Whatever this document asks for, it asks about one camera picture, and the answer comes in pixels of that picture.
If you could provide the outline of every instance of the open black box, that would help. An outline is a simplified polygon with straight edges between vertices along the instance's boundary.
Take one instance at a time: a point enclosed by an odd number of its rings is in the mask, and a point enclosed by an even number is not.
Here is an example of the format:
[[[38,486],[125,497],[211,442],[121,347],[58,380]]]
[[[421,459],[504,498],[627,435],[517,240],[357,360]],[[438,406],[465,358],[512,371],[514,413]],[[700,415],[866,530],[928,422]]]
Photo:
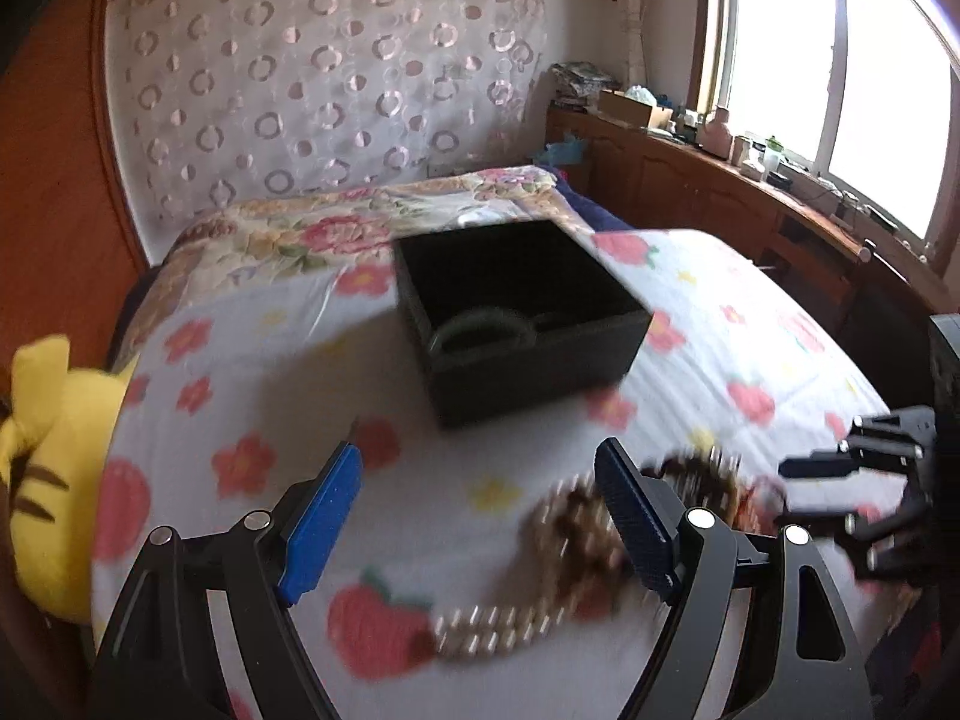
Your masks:
[[[552,221],[394,242],[400,311],[440,424],[613,384],[651,314]]]

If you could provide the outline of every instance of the blue gripper pad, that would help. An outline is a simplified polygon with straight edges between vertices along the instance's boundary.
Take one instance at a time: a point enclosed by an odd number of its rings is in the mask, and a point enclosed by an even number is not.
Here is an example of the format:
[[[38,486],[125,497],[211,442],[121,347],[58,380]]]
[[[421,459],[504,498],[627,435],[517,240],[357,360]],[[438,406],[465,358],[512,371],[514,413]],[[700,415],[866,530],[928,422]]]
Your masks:
[[[337,536],[360,491],[363,459],[350,443],[337,453],[320,473],[313,497],[301,505],[301,515],[287,536],[287,560],[277,585],[280,600],[291,607],[301,595],[315,589],[330,557]]]
[[[656,505],[641,486],[659,480],[638,479],[640,474],[616,439],[605,440],[597,447],[593,473],[635,573],[647,589],[668,603],[680,586],[673,541],[655,511]]]

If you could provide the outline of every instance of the yellow plush toy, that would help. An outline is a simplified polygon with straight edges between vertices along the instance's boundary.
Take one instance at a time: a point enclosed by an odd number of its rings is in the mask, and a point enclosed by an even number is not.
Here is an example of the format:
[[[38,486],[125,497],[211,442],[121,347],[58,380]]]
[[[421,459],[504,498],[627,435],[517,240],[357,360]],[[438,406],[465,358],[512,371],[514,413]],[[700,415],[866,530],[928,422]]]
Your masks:
[[[30,454],[11,500],[16,574],[42,610],[90,620],[90,547],[97,493],[133,364],[119,376],[68,370],[70,343],[51,336],[13,356],[13,415],[0,426],[0,478]]]

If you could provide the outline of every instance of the bed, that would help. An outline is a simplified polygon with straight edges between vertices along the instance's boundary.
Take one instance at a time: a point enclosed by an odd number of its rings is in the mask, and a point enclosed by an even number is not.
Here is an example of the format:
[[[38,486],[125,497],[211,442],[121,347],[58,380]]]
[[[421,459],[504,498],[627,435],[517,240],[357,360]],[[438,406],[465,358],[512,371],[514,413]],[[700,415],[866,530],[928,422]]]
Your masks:
[[[465,223],[553,218],[654,310],[631,371],[591,391],[441,431],[395,312],[389,240]],[[729,247],[690,230],[595,233],[537,167],[333,196],[242,203],[179,239],[117,365],[140,355],[104,469],[93,556],[102,635],[150,529],[229,528],[316,473],[347,435],[364,487],[318,589],[292,615],[343,717],[614,717],[664,621],[637,586],[523,652],[450,664],[415,642],[431,615],[534,592],[531,510],[616,436],[636,461],[718,443],[745,479],[833,445],[885,406],[797,304]],[[792,483],[795,506],[893,509],[877,474]],[[894,591],[858,586],[824,546],[865,651]],[[737,591],[700,707],[721,713],[747,598]],[[258,717],[222,594],[211,596],[237,717]]]

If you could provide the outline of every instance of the metal screw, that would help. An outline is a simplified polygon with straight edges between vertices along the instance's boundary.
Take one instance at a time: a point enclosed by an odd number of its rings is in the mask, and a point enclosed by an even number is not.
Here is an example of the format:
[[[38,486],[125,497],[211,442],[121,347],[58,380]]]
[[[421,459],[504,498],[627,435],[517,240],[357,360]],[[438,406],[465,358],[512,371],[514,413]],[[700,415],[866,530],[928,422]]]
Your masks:
[[[690,509],[690,511],[686,513],[686,518],[690,520],[691,525],[702,528],[703,530],[712,528],[714,522],[716,522],[716,517],[706,509]]]
[[[248,531],[262,531],[270,524],[270,514],[267,512],[250,512],[243,518],[243,526]]]
[[[786,541],[799,547],[810,541],[810,534],[805,528],[800,528],[799,525],[788,525],[784,531],[784,536],[786,536]]]
[[[166,525],[161,525],[160,528],[154,528],[150,533],[150,543],[156,546],[162,546],[167,543],[167,541],[170,541],[171,538],[174,538],[174,532]]]

